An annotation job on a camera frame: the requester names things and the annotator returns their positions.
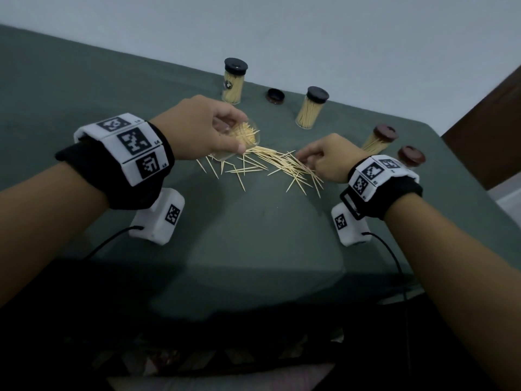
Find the person's left hand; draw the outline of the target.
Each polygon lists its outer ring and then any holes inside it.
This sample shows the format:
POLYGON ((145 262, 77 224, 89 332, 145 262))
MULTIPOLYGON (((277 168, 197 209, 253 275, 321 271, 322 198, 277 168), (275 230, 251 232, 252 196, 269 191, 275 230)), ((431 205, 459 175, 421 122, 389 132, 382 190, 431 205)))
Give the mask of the person's left hand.
POLYGON ((221 131, 247 120, 235 106, 196 95, 150 119, 166 137, 176 160, 193 160, 219 151, 221 131))

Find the person's right hand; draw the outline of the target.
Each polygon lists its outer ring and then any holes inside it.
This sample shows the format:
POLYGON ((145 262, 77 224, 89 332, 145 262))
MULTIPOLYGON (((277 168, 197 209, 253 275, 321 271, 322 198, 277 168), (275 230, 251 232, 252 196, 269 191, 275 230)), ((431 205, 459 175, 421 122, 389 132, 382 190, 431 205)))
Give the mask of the person's right hand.
POLYGON ((326 172, 316 172, 317 176, 337 184, 347 184, 351 170, 369 154, 346 138, 332 133, 312 143, 324 143, 326 172))

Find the clear plastic toothpick jar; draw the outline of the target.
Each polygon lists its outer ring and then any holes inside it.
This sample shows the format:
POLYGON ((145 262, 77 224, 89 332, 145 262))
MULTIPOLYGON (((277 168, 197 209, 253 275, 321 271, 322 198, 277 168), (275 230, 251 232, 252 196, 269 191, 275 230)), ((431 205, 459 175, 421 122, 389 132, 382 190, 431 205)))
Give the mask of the clear plastic toothpick jar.
MULTIPOLYGON (((260 130, 257 128, 256 123, 251 120, 239 122, 234 126, 221 131, 221 133, 227 137, 236 138, 237 141, 241 142, 245 146, 246 150, 252 149, 260 142, 260 130)), ((219 151, 212 153, 211 157, 218 162, 223 162, 235 155, 236 153, 219 151)))

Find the person's right forearm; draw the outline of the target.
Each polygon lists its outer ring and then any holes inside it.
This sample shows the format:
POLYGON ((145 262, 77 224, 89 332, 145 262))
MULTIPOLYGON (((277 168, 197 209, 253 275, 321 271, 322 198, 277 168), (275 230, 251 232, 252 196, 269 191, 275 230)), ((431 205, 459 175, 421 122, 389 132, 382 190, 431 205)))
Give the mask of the person's right forearm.
POLYGON ((501 389, 521 391, 521 271, 416 194, 383 220, 468 352, 501 389))

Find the person's left forearm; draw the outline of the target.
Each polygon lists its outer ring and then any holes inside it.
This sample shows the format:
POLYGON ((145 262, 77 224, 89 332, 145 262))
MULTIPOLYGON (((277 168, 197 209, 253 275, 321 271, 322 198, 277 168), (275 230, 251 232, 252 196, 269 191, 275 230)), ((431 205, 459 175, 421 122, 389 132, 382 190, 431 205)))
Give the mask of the person's left forearm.
POLYGON ((0 308, 109 208, 106 195, 58 163, 0 192, 0 308))

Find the bundle of toothpicks in jar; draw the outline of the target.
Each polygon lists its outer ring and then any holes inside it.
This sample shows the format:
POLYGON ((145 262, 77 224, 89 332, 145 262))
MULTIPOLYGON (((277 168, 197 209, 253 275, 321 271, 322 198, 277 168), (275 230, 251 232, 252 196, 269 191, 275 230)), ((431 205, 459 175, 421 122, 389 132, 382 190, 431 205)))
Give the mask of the bundle of toothpicks in jar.
POLYGON ((249 150, 257 146, 260 142, 260 130, 254 122, 241 122, 230 128, 226 134, 235 137, 246 145, 249 150))

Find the pile of loose toothpicks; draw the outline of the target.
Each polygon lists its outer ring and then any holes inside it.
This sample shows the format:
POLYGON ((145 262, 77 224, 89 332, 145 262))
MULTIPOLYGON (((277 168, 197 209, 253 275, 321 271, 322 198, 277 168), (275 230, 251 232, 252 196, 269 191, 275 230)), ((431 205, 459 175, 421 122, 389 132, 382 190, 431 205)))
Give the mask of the pile of loose toothpicks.
POLYGON ((324 181, 315 170, 300 162, 295 151, 280 152, 263 146, 246 150, 242 155, 232 155, 229 159, 218 160, 213 155, 197 159, 196 162, 206 174, 213 174, 217 179, 224 175, 234 176, 243 192, 246 192, 244 179, 255 173, 265 176, 285 175, 290 179, 286 192, 298 187, 307 195, 306 187, 313 189, 319 198, 322 197, 324 181))

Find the plain black-lid toothpick jar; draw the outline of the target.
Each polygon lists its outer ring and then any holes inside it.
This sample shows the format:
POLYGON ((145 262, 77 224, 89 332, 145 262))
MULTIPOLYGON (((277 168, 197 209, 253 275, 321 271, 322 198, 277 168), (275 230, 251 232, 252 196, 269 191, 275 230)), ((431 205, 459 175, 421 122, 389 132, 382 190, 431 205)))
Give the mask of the plain black-lid toothpick jar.
POLYGON ((329 93, 326 90, 318 86, 308 87, 302 107, 296 117, 296 124, 303 129, 312 129, 328 100, 329 93))

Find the labelled black-lid toothpick jar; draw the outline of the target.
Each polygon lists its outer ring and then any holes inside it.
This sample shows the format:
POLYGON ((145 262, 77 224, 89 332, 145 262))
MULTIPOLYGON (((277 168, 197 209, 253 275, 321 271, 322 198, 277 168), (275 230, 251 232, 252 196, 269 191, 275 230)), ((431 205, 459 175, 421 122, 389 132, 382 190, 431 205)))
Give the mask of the labelled black-lid toothpick jar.
POLYGON ((238 58, 226 58, 223 90, 221 92, 222 101, 229 104, 239 104, 241 101, 244 77, 248 70, 248 64, 238 58))

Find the brown-lid toothpick jar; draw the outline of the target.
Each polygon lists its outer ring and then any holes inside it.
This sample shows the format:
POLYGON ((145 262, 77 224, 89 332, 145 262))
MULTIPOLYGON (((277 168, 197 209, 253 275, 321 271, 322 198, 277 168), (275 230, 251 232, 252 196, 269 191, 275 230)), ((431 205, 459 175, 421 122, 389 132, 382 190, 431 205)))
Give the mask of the brown-lid toothpick jar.
POLYGON ((370 155, 378 155, 398 138, 399 134, 392 126, 379 124, 374 127, 361 149, 370 155))

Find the black white marker wristband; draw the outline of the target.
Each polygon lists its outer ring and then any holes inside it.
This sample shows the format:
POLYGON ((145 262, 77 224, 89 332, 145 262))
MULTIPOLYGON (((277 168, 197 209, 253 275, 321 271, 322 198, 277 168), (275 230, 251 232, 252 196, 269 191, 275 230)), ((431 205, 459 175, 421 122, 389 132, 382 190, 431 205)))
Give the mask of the black white marker wristband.
POLYGON ((150 208, 175 163, 161 131, 131 113, 78 128, 55 159, 103 192, 113 210, 150 208))
POLYGON ((419 175, 393 157, 372 155, 348 172, 340 198, 355 220, 383 220, 390 206, 407 194, 423 196, 419 175))

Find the brown jar lid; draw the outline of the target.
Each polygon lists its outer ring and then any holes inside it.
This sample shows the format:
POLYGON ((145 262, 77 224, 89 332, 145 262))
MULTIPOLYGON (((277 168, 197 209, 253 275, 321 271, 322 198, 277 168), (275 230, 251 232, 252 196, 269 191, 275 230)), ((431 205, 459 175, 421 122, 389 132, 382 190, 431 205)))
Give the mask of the brown jar lid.
POLYGON ((405 145, 397 152, 398 160, 409 169, 415 169, 425 164, 426 156, 417 148, 405 145))

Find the brown wooden door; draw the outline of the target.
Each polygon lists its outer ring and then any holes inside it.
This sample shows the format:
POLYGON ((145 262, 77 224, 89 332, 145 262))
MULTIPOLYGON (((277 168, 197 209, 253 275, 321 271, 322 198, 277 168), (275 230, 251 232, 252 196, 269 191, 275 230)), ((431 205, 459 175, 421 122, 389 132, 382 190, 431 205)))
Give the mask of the brown wooden door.
POLYGON ((441 137, 485 190, 521 172, 521 65, 441 137))

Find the patterned fabric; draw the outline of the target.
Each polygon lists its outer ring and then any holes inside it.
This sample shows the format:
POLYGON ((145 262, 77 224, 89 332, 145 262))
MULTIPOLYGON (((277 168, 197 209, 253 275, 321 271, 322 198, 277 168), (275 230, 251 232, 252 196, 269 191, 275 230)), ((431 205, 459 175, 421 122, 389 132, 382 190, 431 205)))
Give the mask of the patterned fabric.
POLYGON ((134 349, 105 350, 92 360, 95 374, 116 377, 208 377, 267 372, 337 360, 342 328, 308 332, 227 348, 153 348, 138 339, 134 349))

